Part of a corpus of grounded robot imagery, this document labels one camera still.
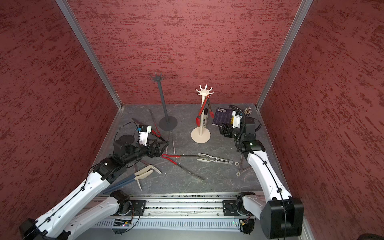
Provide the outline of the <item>cream utensil rack stand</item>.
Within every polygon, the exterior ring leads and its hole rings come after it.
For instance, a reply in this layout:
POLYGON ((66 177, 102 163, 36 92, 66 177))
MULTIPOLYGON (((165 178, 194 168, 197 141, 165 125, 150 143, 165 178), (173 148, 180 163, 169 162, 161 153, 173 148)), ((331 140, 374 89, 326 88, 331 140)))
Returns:
MULTIPOLYGON (((195 90, 197 91, 198 96, 202 97, 201 106, 202 106, 202 103, 203 103, 204 99, 206 98, 206 96, 208 96, 208 95, 211 96, 214 93, 213 87, 211 87, 209 89, 208 85, 205 85, 204 88, 201 85, 199 85, 199 89, 195 89, 195 90)), ((211 138, 210 131, 207 128, 203 127, 203 114, 201 116, 200 126, 199 127, 197 126, 191 132, 192 140, 198 144, 204 144, 204 143, 208 142, 211 138)))

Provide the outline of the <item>aluminium corner post left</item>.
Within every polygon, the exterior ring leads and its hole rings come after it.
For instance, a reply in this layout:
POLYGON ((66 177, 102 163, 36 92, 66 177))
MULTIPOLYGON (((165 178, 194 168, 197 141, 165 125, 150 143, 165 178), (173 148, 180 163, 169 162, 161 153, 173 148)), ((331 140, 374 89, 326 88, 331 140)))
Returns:
POLYGON ((115 88, 113 87, 109 77, 107 76, 107 73, 105 72, 104 68, 102 67, 101 62, 99 61, 95 51, 93 50, 89 40, 87 39, 84 31, 82 30, 79 22, 77 21, 75 14, 73 13, 68 1, 64 0, 56 0, 57 5, 59 6, 62 14, 64 15, 65 19, 67 20, 68 24, 70 25, 72 31, 74 32, 75 36, 77 37, 78 41, 80 42, 81 46, 83 47, 85 53, 87 54, 89 60, 91 61, 93 67, 95 68, 96 72, 98 73, 99 77, 101 78, 104 86, 106 87, 107 91, 109 92, 110 96, 112 97, 113 101, 115 102, 117 108, 119 111, 122 111, 123 109, 123 103, 118 96, 115 88))

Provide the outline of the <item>small red silicone tongs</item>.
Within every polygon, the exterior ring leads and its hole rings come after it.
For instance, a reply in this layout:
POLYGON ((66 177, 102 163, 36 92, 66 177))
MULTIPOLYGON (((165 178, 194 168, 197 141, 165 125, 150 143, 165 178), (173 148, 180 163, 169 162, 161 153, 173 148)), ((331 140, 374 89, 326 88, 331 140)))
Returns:
POLYGON ((211 102, 210 102, 210 95, 208 95, 208 96, 206 96, 206 98, 204 99, 204 101, 203 101, 203 103, 202 103, 202 106, 201 106, 201 108, 200 108, 200 111, 199 111, 199 113, 198 113, 198 115, 197 115, 197 117, 196 117, 196 124, 197 124, 198 127, 199 127, 200 124, 201 124, 201 116, 202 116, 202 114, 203 114, 203 111, 204 111, 204 109, 205 109, 206 104, 208 104, 208 108, 209 108, 210 116, 211 116, 212 118, 215 117, 214 112, 213 112, 213 110, 212 110, 212 105, 211 105, 211 102))

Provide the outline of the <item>dark grey utensil rack stand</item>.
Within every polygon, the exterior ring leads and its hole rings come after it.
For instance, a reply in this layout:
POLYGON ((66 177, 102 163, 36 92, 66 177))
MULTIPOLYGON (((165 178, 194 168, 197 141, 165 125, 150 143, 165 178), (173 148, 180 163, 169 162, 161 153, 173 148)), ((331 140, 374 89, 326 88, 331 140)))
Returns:
POLYGON ((162 80, 163 79, 164 78, 163 78, 162 74, 160 74, 160 75, 155 74, 155 76, 152 78, 152 80, 155 83, 157 83, 157 85, 158 85, 160 98, 161 98, 161 102, 162 102, 162 106, 163 106, 163 111, 164 111, 164 115, 165 115, 159 121, 159 125, 160 125, 160 128, 162 130, 170 132, 176 128, 178 121, 175 117, 169 116, 169 114, 168 114, 167 105, 166 105, 165 96, 164 96, 163 87, 162 87, 162 80))

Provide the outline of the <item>red looped long steel tongs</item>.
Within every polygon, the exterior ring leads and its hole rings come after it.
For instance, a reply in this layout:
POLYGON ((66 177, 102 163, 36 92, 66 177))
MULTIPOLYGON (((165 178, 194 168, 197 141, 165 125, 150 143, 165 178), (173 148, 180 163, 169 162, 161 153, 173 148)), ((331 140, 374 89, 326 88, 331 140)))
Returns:
POLYGON ((169 162, 171 162, 172 164, 174 164, 175 166, 179 167, 180 169, 182 169, 184 172, 186 172, 187 174, 189 174, 190 176, 194 177, 195 179, 199 180, 199 181, 204 181, 203 178, 201 178, 200 176, 196 175, 195 173, 191 172, 190 170, 186 169, 185 167, 183 167, 182 165, 180 165, 179 163, 175 162, 172 158, 179 158, 181 156, 178 156, 178 155, 167 155, 167 154, 162 154, 161 157, 163 159, 166 159, 168 160, 169 162))

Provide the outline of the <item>aluminium corner post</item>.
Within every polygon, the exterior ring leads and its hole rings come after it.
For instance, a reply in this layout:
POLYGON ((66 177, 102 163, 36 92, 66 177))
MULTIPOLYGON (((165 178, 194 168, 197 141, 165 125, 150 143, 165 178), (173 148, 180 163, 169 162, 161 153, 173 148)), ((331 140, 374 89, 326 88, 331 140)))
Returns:
POLYGON ((122 111, 123 109, 123 103, 118 96, 115 88, 113 87, 109 77, 107 76, 107 73, 105 72, 104 68, 102 67, 101 62, 99 61, 95 51, 93 50, 89 40, 87 39, 84 31, 82 30, 79 22, 77 21, 75 14, 73 13, 68 1, 64 0, 56 0, 57 5, 59 6, 62 14, 64 15, 65 19, 67 20, 68 24, 70 25, 72 31, 74 32, 75 36, 77 37, 78 41, 80 42, 81 46, 83 47, 85 53, 87 54, 89 60, 91 61, 93 67, 95 68, 96 72, 98 73, 99 77, 101 78, 104 86, 106 87, 107 91, 109 92, 110 96, 112 97, 113 101, 115 102, 117 108, 119 111, 122 111))
POLYGON ((287 56, 287 54, 290 51, 290 48, 300 30, 301 25, 303 24, 303 21, 313 3, 313 0, 302 0, 301 4, 298 8, 298 11, 293 19, 293 22, 290 26, 290 29, 286 35, 286 38, 284 40, 284 43, 281 47, 281 50, 278 54, 278 57, 274 63, 274 66, 271 70, 271 73, 267 79, 266 85, 263 88, 261 95, 257 101, 256 104, 256 110, 259 112, 263 106, 264 101, 267 98, 267 95, 280 71, 280 68, 282 67, 284 60, 287 56))

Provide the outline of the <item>white black stapler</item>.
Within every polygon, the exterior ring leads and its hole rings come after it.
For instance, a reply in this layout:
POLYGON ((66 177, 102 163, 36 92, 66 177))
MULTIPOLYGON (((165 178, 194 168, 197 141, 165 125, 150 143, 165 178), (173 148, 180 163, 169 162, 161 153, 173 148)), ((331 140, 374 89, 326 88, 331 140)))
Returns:
POLYGON ((203 127, 207 127, 207 120, 208 120, 208 113, 209 110, 207 108, 204 109, 204 114, 203 114, 203 127))

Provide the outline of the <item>bundle of pencils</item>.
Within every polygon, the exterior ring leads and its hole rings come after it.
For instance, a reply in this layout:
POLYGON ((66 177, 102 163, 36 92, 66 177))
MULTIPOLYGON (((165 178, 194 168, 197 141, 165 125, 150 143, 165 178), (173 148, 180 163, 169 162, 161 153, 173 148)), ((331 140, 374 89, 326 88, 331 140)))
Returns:
POLYGON ((244 112, 244 115, 247 117, 249 116, 251 113, 252 113, 252 108, 251 107, 247 107, 243 110, 244 112))

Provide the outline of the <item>aluminium corner post right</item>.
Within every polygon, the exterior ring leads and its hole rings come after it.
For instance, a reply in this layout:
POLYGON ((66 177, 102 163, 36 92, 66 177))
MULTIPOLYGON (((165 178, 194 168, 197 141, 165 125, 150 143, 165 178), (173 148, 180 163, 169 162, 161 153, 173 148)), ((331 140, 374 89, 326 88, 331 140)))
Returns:
POLYGON ((263 106, 264 101, 267 98, 267 95, 280 71, 280 68, 282 67, 284 60, 287 56, 287 54, 290 51, 290 48, 300 30, 301 25, 303 24, 303 21, 313 3, 313 0, 302 0, 301 4, 298 8, 298 11, 293 19, 293 22, 290 26, 290 29, 286 35, 286 38, 284 40, 284 43, 281 47, 281 50, 278 54, 278 57, 274 63, 274 66, 271 70, 271 73, 267 79, 266 85, 263 88, 261 95, 257 101, 256 104, 256 110, 259 112, 263 106))

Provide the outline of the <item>purple book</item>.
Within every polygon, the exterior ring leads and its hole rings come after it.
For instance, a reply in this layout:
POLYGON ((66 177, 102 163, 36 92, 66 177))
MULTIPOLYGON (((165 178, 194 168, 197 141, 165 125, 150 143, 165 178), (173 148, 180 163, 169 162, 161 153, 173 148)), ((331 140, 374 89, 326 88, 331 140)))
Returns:
POLYGON ((212 125, 218 126, 220 124, 231 124, 233 118, 233 111, 224 108, 217 108, 214 113, 212 125))

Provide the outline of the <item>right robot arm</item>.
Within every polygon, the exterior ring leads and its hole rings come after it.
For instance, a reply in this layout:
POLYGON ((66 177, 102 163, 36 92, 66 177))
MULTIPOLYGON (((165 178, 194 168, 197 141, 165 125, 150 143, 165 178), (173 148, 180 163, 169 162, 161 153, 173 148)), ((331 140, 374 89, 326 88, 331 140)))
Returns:
POLYGON ((256 129, 250 122, 251 118, 235 105, 228 107, 233 111, 232 138, 237 152, 242 154, 252 167, 265 197, 264 201, 260 201, 253 194, 240 195, 239 211, 255 216, 269 240, 301 236, 303 203, 300 199, 292 197, 277 176, 265 147, 256 139, 256 129))

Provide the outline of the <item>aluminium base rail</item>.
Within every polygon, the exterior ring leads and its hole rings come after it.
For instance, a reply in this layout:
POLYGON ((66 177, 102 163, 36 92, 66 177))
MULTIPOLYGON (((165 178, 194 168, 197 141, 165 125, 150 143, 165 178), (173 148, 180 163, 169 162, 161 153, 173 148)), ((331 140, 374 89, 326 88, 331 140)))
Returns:
POLYGON ((114 233, 132 229, 239 231, 250 234, 260 224, 268 239, 302 233, 303 203, 292 196, 260 193, 181 194, 108 197, 67 226, 75 236, 107 222, 114 233))

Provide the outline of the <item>scalloped steel serving tongs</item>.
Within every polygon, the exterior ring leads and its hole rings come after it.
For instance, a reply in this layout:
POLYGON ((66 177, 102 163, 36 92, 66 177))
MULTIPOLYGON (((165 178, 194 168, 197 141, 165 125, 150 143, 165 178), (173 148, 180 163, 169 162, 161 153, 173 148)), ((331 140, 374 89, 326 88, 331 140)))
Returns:
POLYGON ((238 162, 235 162, 233 160, 211 156, 203 153, 198 153, 197 161, 204 162, 204 163, 217 163, 217 164, 234 165, 234 166, 239 165, 238 162))

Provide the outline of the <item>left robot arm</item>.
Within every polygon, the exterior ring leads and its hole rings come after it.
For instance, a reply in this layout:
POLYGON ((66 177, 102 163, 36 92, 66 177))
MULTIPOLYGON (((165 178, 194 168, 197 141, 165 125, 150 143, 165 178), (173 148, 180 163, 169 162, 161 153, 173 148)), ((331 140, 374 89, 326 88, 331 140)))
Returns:
POLYGON ((90 169, 86 179, 36 220, 27 219, 19 227, 24 240, 74 240, 97 222, 114 214, 132 214, 130 197, 121 190, 111 191, 102 203, 80 214, 79 212, 99 193, 109 188, 128 167, 144 157, 160 157, 168 141, 135 142, 127 135, 114 141, 113 154, 90 169))

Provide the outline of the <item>cream blue handled tongs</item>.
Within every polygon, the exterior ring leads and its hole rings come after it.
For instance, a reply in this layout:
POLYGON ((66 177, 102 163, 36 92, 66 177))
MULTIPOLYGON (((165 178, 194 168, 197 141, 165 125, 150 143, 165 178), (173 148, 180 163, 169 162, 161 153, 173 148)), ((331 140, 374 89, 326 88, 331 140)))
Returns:
POLYGON ((126 185, 132 184, 133 182, 138 182, 140 180, 143 180, 147 178, 149 175, 151 175, 153 172, 156 172, 158 174, 162 174, 162 172, 154 167, 153 165, 147 165, 145 168, 136 171, 134 174, 130 175, 129 177, 119 181, 118 183, 114 184, 111 187, 108 187, 105 189, 102 194, 107 195, 114 191, 120 190, 121 188, 125 187, 126 185))

